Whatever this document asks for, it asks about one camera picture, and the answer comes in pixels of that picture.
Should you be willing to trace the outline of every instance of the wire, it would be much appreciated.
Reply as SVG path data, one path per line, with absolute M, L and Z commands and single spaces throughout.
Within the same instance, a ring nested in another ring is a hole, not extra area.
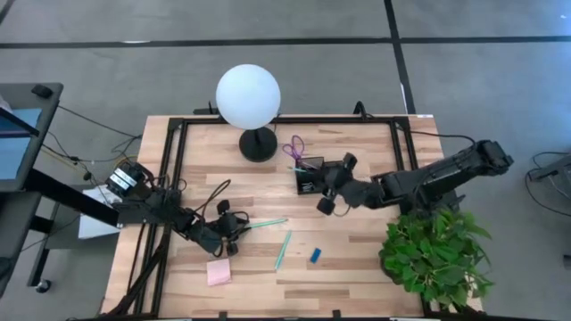
M 404 131 L 404 129 L 402 129 L 398 124 L 397 124 L 397 129 Z M 410 130 L 410 133 L 414 133 L 414 134 L 420 134 L 420 135 L 427 135 L 427 136 L 434 136 L 434 137 L 442 137 L 442 138 L 463 138 L 468 140 L 471 143 L 470 146 L 470 150 L 468 152 L 466 152 L 466 154 L 464 155 L 464 157 L 459 157 L 457 159 L 456 162 L 459 161 L 464 161 L 466 160 L 468 157 L 470 157 L 472 155 L 472 153 L 476 150 L 476 141 L 470 137 L 470 136 L 465 136 L 465 135 L 444 135 L 444 134 L 434 134 L 434 133 L 427 133 L 427 132 L 421 132 L 421 131 L 417 131 L 417 130 Z M 426 173 L 426 175 L 424 175 L 424 177 L 422 177 L 422 179 L 420 179 L 420 181 L 418 182 L 418 184 L 414 187 L 414 189 L 412 190 L 412 202 L 413 202 L 413 209 L 415 209 L 418 205 L 418 191 L 420 190 L 420 186 L 422 186 L 433 174 L 435 174 L 438 171 L 447 169 L 451 166 L 453 166 L 454 164 L 450 164 L 447 166 L 444 166 L 440 169 L 434 169 L 431 172 Z
M 137 264 L 137 257 L 139 256 L 139 248 L 141 247 L 141 239 L 143 239 L 143 232 L 145 231 L 146 224 L 141 226 L 139 231 L 139 236 L 137 238 L 137 247 L 135 248 L 135 257 L 133 258 L 133 264 L 131 265 L 131 273 L 128 275 L 127 291 L 131 289 L 131 282 L 133 282 L 133 274 L 135 272 L 135 265 Z
M 218 195 L 220 195 L 222 192 L 224 192 L 225 189 L 227 189 L 230 186 L 230 183 L 232 182 L 231 179 L 227 179 L 224 182 L 220 183 L 220 185 L 218 185 L 214 191 L 212 191 L 211 195 L 208 197 L 208 199 L 206 199 L 206 202 L 204 202 L 201 206 L 197 207 L 194 211 L 198 212 L 198 210 L 202 209 L 202 219 L 204 219 L 204 212 L 206 211 L 206 206 L 208 206 L 208 204 L 210 202 L 212 202 L 212 200 L 214 200 Z
M 107 125 L 104 125 L 104 124 L 102 124 L 102 123 L 100 123 L 100 122 L 97 122 L 97 121 L 95 121 L 95 120 L 93 120 L 93 119 L 89 119 L 89 118 L 87 118 L 87 117 L 85 117 L 85 116 L 83 116 L 83 115 L 81 115 L 81 114 L 78 114 L 78 113 L 76 113 L 75 111 L 72 111 L 72 110 L 70 110 L 70 109 L 67 109 L 67 108 L 65 108 L 65 107 L 63 107 L 63 106 L 61 106 L 61 105 L 59 105 L 58 107 L 60 107 L 61 109 L 65 110 L 65 111 L 67 111 L 67 112 L 69 112 L 69 113 L 71 113 L 71 114 L 73 114 L 73 115 L 75 115 L 75 116 L 77 116 L 77 117 L 79 117 L 79 118 L 81 118 L 81 119 L 84 119 L 84 120 L 87 120 L 87 121 L 89 121 L 89 122 L 91 122 L 91 123 L 93 123 L 93 124 L 99 125 L 99 126 L 101 126 L 102 128 L 107 128 L 107 129 L 109 129 L 109 130 L 111 130 L 111 131 L 114 131 L 115 133 L 122 134 L 122 135 L 125 135 L 125 136 L 129 136 L 129 137 L 131 137 L 131 138 L 136 137 L 136 136 L 134 136 L 134 135 L 131 135 L 131 134 L 122 132 L 122 131 L 120 131 L 120 130 L 118 130 L 118 129 L 111 128 L 111 127 L 109 127 L 109 126 L 107 126 Z
M 561 155 L 561 156 L 563 156 L 563 155 L 568 155 L 568 154 L 569 154 L 568 152 L 539 152 L 539 153 L 536 153 L 534 156 L 532 156 L 532 162 L 535 164 L 535 166 L 536 166 L 538 169 L 542 169 L 543 166 L 540 166 L 540 165 L 539 165 L 539 163 L 537 162 L 537 157 L 539 157 L 539 156 L 541 156 L 541 155 Z M 561 194 L 563 197 L 567 198 L 568 200 L 571 200 L 571 196 L 569 196 L 567 193 L 565 193 L 563 190 L 561 190 L 561 189 L 555 184 L 555 182 L 553 181 L 553 178 L 551 177 L 551 175 L 549 175 L 549 176 L 547 177 L 547 179 L 550 180 L 551 185 L 553 186 L 553 188 L 555 188 L 555 190 L 556 190 L 559 194 Z
M 337 214 L 337 213 L 335 213 L 335 211 L 333 211 L 333 215 L 335 215 L 335 216 L 337 216 L 337 217 L 339 217 L 339 218 L 342 218 L 342 217 L 344 217 L 345 215 L 347 215 L 347 213 L 349 213 L 349 210 L 350 210 L 350 209 L 351 209 L 351 205 L 347 205 L 347 210 L 345 211 L 345 213 L 343 213 L 343 214 Z
M 52 233 L 50 233 L 48 236 L 44 237 L 43 239 L 37 241 L 37 242 L 33 242 L 32 244 L 26 246 L 25 248 L 21 249 L 20 253 L 24 252 L 25 250 L 31 248 L 32 246 L 39 244 L 43 241 L 46 241 L 48 238 L 50 238 L 51 236 L 54 236 L 56 233 L 61 232 L 65 227 L 70 226 L 73 222 L 75 222 L 76 220 L 78 220 L 78 218 L 80 217 L 80 215 L 78 214 L 74 219 L 72 219 L 71 221 L 69 221 L 68 223 L 66 223 L 64 226 L 56 229 L 55 231 L 53 231 Z
M 126 152 L 127 149 L 133 144 L 133 142 L 135 142 L 137 139 L 140 139 L 140 138 L 142 137 L 142 135 L 135 136 L 135 137 L 129 138 L 129 139 L 127 139 L 127 140 L 125 140 L 125 141 L 123 141 L 123 142 L 121 142 L 121 143 L 115 145 L 114 147 L 112 147 L 111 153 L 114 153 L 114 152 L 118 152 L 118 153 L 119 153 L 119 155 L 117 155 L 117 156 L 115 156 L 115 157 L 113 157 L 113 158 L 105 159 L 105 160 L 84 160 L 84 159 L 81 159 L 81 158 L 78 157 L 78 156 L 69 155 L 69 154 L 63 149 L 63 146 L 62 146 L 62 144 L 60 143 L 60 141 L 57 139 L 57 137 L 56 137 L 54 134 L 50 133 L 50 132 L 48 132 L 48 134 L 50 134 L 50 135 L 55 139 L 55 142 L 58 144 L 58 146 L 59 146 L 60 149 L 62 150 L 63 154 L 60 153 L 60 152 L 57 152 L 54 148 L 52 148 L 52 147 L 50 147 L 50 146 L 48 146 L 48 145 L 46 145 L 46 144 L 42 144 L 42 145 L 43 145 L 45 148 L 47 148 L 50 152 L 53 152 L 53 153 L 55 153 L 56 155 L 58 155 L 58 156 L 60 156 L 60 157 L 62 157 L 62 158 L 68 159 L 68 160 L 72 161 L 74 164 L 75 164 L 75 163 L 79 163 L 79 162 L 108 162 L 108 161 L 115 161 L 115 160 L 117 160 L 118 158 L 120 158 L 121 156 L 123 156 L 123 157 L 125 157 L 125 158 L 128 158 L 128 156 L 125 154 L 125 152 Z M 125 147 L 124 147 L 122 150 L 119 150 L 119 147 L 121 147 L 121 146 L 124 145 L 124 144 L 125 144 Z
M 551 207 L 546 206 L 546 205 L 543 205 L 542 203 L 540 203 L 539 201 L 537 201 L 537 199 L 535 198 L 535 196 L 532 194 L 532 191 L 529 189 L 529 182 L 528 182 L 528 181 L 531 181 L 531 176 L 530 176 L 530 174 L 531 174 L 532 172 L 536 171 L 536 170 L 539 170 L 539 169 L 529 169 L 529 170 L 527 171 L 527 173 L 525 173 L 525 176 L 524 176 L 525 189 L 527 190 L 527 193 L 529 194 L 529 196 L 532 198 L 532 200 L 534 200 L 534 202 L 537 203 L 537 205 L 543 207 L 544 209 L 550 210 L 550 211 L 552 211 L 552 212 L 554 212 L 554 213 L 557 213 L 557 214 L 559 214 L 559 215 L 563 215 L 563 216 L 567 216 L 567 217 L 570 217 L 570 218 L 571 218 L 571 214 L 565 213 L 565 212 L 562 212 L 562 211 L 559 211 L 559 210 L 554 210 L 554 209 L 552 209 Z

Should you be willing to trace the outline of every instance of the desk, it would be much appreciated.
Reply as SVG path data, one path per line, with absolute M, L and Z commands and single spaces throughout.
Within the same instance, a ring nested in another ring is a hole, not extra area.
M 152 116 L 145 126 L 138 161 L 155 174 L 161 166 L 168 121 L 169 117 Z M 410 125 L 413 130 L 436 132 L 432 118 L 410 117 Z M 305 141 L 307 156 L 339 161 L 346 152 L 353 153 L 359 160 L 354 170 L 356 178 L 367 179 L 396 170 L 389 127 L 279 124 L 278 151 L 263 163 L 242 157 L 237 145 L 241 134 L 241 129 L 229 125 L 189 127 L 181 170 L 188 187 L 181 205 L 197 207 L 219 183 L 231 178 L 232 184 L 216 201 L 229 199 L 231 209 L 247 211 L 253 223 L 289 220 L 253 229 L 240 239 L 240 252 L 230 259 L 232 283 L 214 287 L 206 284 L 208 254 L 173 233 L 160 317 L 218 317 L 220 311 L 227 311 L 229 317 L 330 317 L 334 309 L 340 309 L 344 317 L 422 316 L 419 297 L 394 285 L 379 268 L 377 253 L 386 238 L 386 224 L 397 219 L 399 208 L 358 208 L 343 218 L 327 217 L 315 208 L 320 194 L 296 194 L 294 174 L 287 168 L 293 161 L 281 152 L 281 145 L 296 134 Z M 178 135 L 173 139 L 169 173 Z M 403 133 L 398 135 L 407 160 Z M 437 137 L 414 135 L 413 139 L 419 166 L 442 158 Z M 207 220 L 216 217 L 216 203 L 208 207 Z M 338 204 L 337 211 L 343 212 L 343 202 L 339 200 Z M 276 257 L 290 229 L 292 238 L 276 272 Z M 127 226 L 120 232 L 103 312 L 112 309 L 127 290 L 139 230 L 140 226 Z M 317 263 L 311 264 L 309 258 L 315 248 L 322 252 Z M 136 276 L 143 252 L 137 258 Z M 147 285 L 143 311 L 150 308 L 152 290 L 153 276 Z
M 51 219 L 36 216 L 36 209 L 41 196 L 81 210 L 87 215 L 113 226 L 118 221 L 118 214 L 115 210 L 33 168 L 54 118 L 63 90 L 62 84 L 41 84 L 53 91 L 49 98 L 42 98 L 31 92 L 35 85 L 0 84 L 0 95 L 10 104 L 13 110 L 41 109 L 36 124 L 39 134 L 30 138 L 15 177 L 0 179 L 0 257 L 10 258 L 13 262 L 20 255 L 21 247 L 29 229 L 49 235 L 60 227 L 58 224 L 62 220 L 67 222 L 70 221 L 70 218 L 77 216 L 77 213 L 67 213 L 67 216 L 59 216 L 58 219 L 55 216 L 52 216 Z M 2 166 L 2 157 L 5 157 L 5 155 L 0 156 L 0 166 Z M 42 242 L 38 246 L 40 250 L 32 268 L 28 282 L 29 286 L 38 284 L 49 249 L 58 248 L 46 246 L 46 244 L 47 242 Z M 0 297 L 4 293 L 12 275 L 13 266 L 14 264 L 12 264 L 6 276 L 0 279 Z

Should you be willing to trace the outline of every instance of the black lamp base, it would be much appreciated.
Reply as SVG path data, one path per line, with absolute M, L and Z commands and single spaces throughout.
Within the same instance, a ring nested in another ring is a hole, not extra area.
M 274 156 L 276 149 L 276 134 L 268 128 L 246 130 L 240 136 L 240 152 L 249 161 L 267 161 Z

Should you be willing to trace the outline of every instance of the black clamp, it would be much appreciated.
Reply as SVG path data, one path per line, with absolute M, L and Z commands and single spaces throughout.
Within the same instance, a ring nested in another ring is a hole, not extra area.
M 35 85 L 32 88 L 32 93 L 36 94 L 37 96 L 40 96 L 42 98 L 49 98 L 50 96 L 52 96 L 52 94 L 54 93 L 54 91 L 46 86 L 43 85 Z
M 365 120 L 368 117 L 367 111 L 365 111 L 365 105 L 362 101 L 358 101 L 353 110 L 353 115 L 360 115 L 360 118 Z

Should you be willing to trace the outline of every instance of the chair wheel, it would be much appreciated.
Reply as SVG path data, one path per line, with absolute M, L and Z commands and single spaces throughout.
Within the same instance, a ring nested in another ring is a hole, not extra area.
M 36 285 L 36 292 L 46 293 L 52 287 L 52 281 L 41 279 Z

